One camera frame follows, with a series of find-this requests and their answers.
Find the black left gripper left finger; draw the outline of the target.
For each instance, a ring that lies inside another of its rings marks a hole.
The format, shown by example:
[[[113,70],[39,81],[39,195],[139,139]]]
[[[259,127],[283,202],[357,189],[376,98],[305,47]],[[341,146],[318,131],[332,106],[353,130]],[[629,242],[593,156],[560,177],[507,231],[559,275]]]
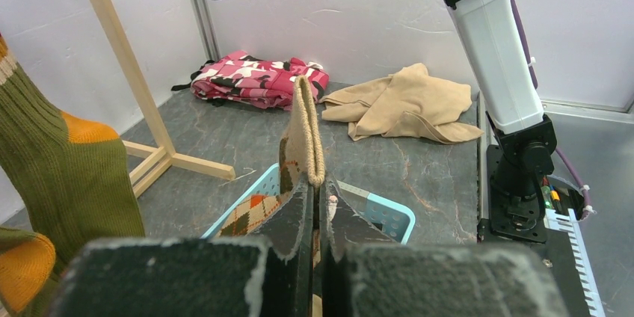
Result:
[[[289,199],[252,237],[249,316],[310,316],[313,295],[314,189],[306,173]]]

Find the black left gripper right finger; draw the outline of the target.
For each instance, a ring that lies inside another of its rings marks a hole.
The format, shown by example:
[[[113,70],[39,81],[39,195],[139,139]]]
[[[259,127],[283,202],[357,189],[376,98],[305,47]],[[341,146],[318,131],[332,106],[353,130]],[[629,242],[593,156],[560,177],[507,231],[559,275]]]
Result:
[[[354,274],[350,254],[361,244],[394,240],[345,200],[334,176],[326,176],[319,188],[319,208],[323,315],[350,316]]]

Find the beige argyle sock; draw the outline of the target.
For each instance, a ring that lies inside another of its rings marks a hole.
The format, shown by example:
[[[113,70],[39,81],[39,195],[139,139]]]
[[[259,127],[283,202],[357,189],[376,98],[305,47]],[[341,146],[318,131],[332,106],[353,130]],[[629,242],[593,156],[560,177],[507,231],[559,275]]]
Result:
[[[256,235],[256,231],[289,199],[300,174],[306,173],[314,189],[313,272],[320,262],[319,188],[324,182],[325,166],[318,130],[316,107],[306,76],[295,80],[289,123],[279,145],[279,192],[253,194],[231,211],[219,236]]]

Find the green striped sock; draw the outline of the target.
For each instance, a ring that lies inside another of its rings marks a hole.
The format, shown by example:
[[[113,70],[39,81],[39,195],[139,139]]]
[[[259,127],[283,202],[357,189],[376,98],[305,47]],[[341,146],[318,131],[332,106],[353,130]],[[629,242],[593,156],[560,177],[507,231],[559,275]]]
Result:
[[[89,241],[142,237],[144,224],[120,136],[56,108],[1,45],[1,168],[61,273]]]
[[[9,316],[44,316],[58,283],[47,237],[1,228],[1,303]]]

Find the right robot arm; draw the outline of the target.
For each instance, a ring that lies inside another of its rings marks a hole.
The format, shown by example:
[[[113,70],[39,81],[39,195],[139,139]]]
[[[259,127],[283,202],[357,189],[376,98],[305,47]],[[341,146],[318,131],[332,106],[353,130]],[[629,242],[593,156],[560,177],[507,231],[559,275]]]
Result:
[[[535,74],[515,0],[444,0],[457,29],[499,143],[488,182],[495,236],[547,240],[540,181],[553,171],[557,140],[535,88]]]

